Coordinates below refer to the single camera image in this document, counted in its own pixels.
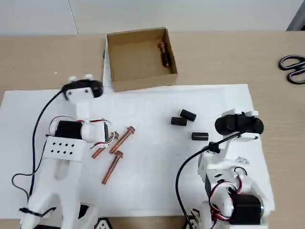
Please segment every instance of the scissors handle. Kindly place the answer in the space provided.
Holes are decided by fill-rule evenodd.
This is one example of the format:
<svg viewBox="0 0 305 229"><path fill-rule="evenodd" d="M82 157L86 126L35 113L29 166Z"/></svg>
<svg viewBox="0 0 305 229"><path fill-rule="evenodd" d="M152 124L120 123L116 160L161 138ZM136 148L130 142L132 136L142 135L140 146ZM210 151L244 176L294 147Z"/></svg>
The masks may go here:
<svg viewBox="0 0 305 229"><path fill-rule="evenodd" d="M285 66L284 65L284 61L290 60L290 59L297 60L299 62ZM280 61L278 63L279 69L281 69L283 71L287 71L287 70L291 70L291 69L296 69L296 72L298 72L302 68L303 65L305 65L305 58L303 56L299 56L299 55L285 56L282 59L280 59Z"/></svg>
<svg viewBox="0 0 305 229"><path fill-rule="evenodd" d="M293 84L305 84L305 80L300 80L300 81L294 80L294 77L296 75L300 75L302 73L305 73L305 68L300 68L299 70L297 70L295 72L289 73L287 75L287 80Z"/></svg>

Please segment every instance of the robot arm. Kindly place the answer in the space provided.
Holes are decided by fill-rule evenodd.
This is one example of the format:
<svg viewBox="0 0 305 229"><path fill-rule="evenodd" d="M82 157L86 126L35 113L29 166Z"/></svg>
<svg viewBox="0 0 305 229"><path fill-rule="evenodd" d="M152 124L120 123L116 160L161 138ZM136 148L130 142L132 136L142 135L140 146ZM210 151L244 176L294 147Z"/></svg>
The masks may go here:
<svg viewBox="0 0 305 229"><path fill-rule="evenodd" d="M53 207L46 210L53 196L58 196L61 202L62 229L91 228L97 221L98 213L94 202L81 203L82 163L88 155L90 143L101 142L102 147L107 147L111 142L108 139L107 124L112 125L108 120L90 120L89 104L92 99L101 96L102 83L92 80L90 75L85 77L77 81L72 79L61 90L66 100L75 105L76 119L59 116L50 123L41 156L40 177L27 207L20 209L24 213L20 222L22 229L34 228L41 217L47 217L56 209ZM104 126L96 125L96 122L104 122ZM88 210L80 218L82 206Z"/></svg>
<svg viewBox="0 0 305 229"><path fill-rule="evenodd" d="M251 147L264 130L258 112L233 109L216 120L215 128L224 137L245 130L247 133L227 141L224 149L210 147L199 159L198 174L208 196L201 209L201 220L197 222L199 228L267 229L267 217L274 210L273 195L267 197L266 194L271 185L257 179L255 174L256 167L261 167L265 172L263 177L269 177L264 155L255 155L256 164L247 159L247 147Z"/></svg>

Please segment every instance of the bolt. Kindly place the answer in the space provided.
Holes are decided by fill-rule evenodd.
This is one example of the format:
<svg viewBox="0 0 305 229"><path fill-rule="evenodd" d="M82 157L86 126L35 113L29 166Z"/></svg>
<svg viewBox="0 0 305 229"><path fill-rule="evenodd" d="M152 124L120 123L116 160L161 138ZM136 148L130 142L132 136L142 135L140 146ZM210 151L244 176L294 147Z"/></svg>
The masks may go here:
<svg viewBox="0 0 305 229"><path fill-rule="evenodd" d="M166 53L164 42L160 42L158 44L158 47L161 50L162 64L163 64L164 67L168 68L170 65L169 65L169 62L168 62L168 58L167 58L167 53Z"/></svg>
<svg viewBox="0 0 305 229"><path fill-rule="evenodd" d="M98 155L100 155L101 152L103 152L104 149L105 148L98 148L91 157L95 159Z"/></svg>
<svg viewBox="0 0 305 229"><path fill-rule="evenodd" d="M114 139L119 139L119 133L114 131ZM101 152L103 152L105 148L98 148L93 154L92 154L92 158L95 159Z"/></svg>
<svg viewBox="0 0 305 229"><path fill-rule="evenodd" d="M166 53L164 42L160 42L158 46L162 53Z"/></svg>
<svg viewBox="0 0 305 229"><path fill-rule="evenodd" d="M127 132L118 140L118 142L111 148L110 153L115 153L119 146L123 144L123 142L129 137L129 135L134 134L135 129L132 126L127 128Z"/></svg>
<svg viewBox="0 0 305 229"><path fill-rule="evenodd" d="M115 158L114 160L111 162L111 165L106 173L106 175L104 176L104 179L102 181L102 184L105 185L111 175L111 173L114 171L114 168L116 167L116 165L118 164L119 160L121 158L123 158L123 153L119 150L117 150L115 153Z"/></svg>

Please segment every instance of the wooden table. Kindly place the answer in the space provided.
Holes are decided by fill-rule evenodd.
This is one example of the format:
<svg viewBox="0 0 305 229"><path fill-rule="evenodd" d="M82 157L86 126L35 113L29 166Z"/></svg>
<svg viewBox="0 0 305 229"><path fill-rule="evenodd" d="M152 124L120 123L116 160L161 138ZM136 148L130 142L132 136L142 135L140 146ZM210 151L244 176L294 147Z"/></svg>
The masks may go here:
<svg viewBox="0 0 305 229"><path fill-rule="evenodd" d="M0 37L0 94L59 88L67 76L102 78L105 35ZM177 84L247 83L265 124L263 148L275 197L271 229L304 228L305 86L292 85L277 61L305 55L304 32L171 33ZM111 218L114 229L179 229L182 217ZM17 228L1 220L1 228Z"/></svg>

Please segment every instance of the open cardboard box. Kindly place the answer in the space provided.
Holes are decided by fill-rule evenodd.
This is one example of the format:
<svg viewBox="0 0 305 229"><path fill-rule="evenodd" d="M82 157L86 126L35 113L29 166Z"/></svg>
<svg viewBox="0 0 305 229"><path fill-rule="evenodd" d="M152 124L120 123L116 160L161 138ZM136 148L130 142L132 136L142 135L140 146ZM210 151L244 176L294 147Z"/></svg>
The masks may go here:
<svg viewBox="0 0 305 229"><path fill-rule="evenodd" d="M116 92L176 84L178 72L166 28L111 33L107 39ZM162 64L160 42L166 44L169 68Z"/></svg>

